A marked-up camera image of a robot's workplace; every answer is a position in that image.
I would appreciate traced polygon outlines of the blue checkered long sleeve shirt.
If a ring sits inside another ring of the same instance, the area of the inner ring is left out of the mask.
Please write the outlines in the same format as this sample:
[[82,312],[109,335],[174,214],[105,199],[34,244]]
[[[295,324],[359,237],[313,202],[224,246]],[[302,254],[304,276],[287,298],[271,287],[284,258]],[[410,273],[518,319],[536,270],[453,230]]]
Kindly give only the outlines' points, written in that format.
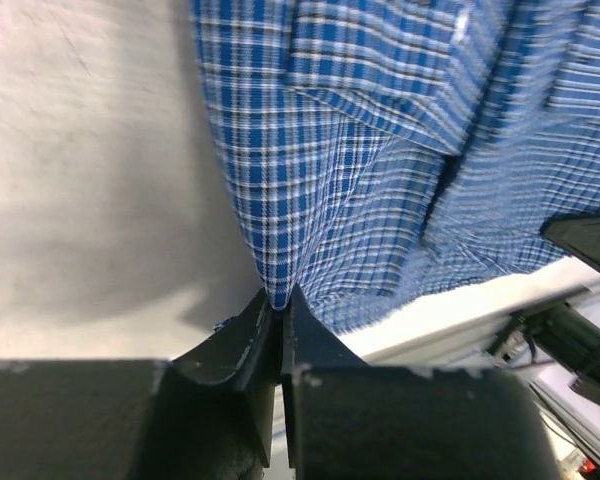
[[195,1],[214,146],[271,306],[335,332],[560,258],[600,209],[600,1]]

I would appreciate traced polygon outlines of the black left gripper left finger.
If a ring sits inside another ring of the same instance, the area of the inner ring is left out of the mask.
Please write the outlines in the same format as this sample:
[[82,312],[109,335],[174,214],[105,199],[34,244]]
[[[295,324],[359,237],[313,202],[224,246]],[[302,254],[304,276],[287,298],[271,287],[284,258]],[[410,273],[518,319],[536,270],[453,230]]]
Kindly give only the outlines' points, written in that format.
[[258,479],[274,347],[258,293],[171,361],[0,360],[0,479]]

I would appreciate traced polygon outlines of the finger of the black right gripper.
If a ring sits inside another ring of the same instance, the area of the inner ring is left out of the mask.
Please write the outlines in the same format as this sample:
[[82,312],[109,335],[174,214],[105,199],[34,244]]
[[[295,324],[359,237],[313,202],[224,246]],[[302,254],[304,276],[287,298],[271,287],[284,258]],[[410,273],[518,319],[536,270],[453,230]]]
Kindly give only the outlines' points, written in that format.
[[600,273],[600,212],[550,219],[541,235]]

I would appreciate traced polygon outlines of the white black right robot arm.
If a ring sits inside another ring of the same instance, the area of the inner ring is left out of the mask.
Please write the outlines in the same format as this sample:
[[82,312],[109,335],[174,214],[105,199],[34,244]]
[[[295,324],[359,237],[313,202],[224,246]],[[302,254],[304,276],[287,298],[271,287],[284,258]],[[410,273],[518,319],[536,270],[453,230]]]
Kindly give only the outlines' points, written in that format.
[[[600,213],[552,218],[541,235],[600,273]],[[536,351],[544,351],[576,375],[574,393],[600,406],[600,328],[565,299],[549,300],[514,312],[487,353],[498,353],[516,331],[530,348],[532,364]]]

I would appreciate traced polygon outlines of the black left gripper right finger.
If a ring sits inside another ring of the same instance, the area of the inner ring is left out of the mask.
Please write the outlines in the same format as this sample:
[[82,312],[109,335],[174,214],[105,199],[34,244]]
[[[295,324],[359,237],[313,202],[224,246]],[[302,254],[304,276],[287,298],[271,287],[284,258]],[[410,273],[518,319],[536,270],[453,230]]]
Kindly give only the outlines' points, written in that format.
[[527,389],[499,368],[372,366],[295,289],[282,317],[288,460],[299,479],[556,479]]

